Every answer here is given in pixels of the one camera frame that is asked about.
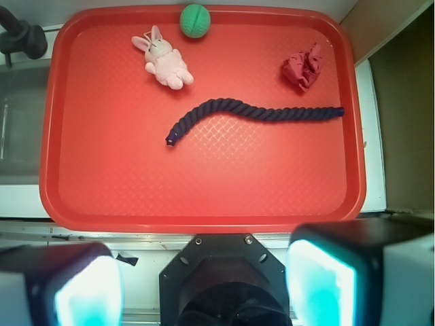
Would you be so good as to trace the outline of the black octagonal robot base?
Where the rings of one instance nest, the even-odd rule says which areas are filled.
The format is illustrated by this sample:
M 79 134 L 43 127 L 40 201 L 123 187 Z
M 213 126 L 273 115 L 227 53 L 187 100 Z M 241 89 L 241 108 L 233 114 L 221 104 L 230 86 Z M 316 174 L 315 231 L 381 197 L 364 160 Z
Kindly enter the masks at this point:
M 251 234 L 199 234 L 160 272 L 161 325 L 291 325 L 284 265 Z

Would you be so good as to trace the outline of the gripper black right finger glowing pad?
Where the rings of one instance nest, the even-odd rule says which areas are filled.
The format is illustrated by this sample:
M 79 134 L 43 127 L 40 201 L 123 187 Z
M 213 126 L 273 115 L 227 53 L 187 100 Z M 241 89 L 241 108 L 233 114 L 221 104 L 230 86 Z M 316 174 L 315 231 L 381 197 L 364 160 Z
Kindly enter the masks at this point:
M 285 276 L 303 325 L 433 325 L 434 224 L 304 223 L 291 233 Z

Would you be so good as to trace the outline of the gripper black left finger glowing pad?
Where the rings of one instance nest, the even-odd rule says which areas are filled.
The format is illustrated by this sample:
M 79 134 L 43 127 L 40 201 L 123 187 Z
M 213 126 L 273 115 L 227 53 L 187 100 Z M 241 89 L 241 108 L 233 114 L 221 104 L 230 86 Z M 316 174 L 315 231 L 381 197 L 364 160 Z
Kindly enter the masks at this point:
M 98 242 L 1 249 L 2 325 L 121 325 L 120 267 Z

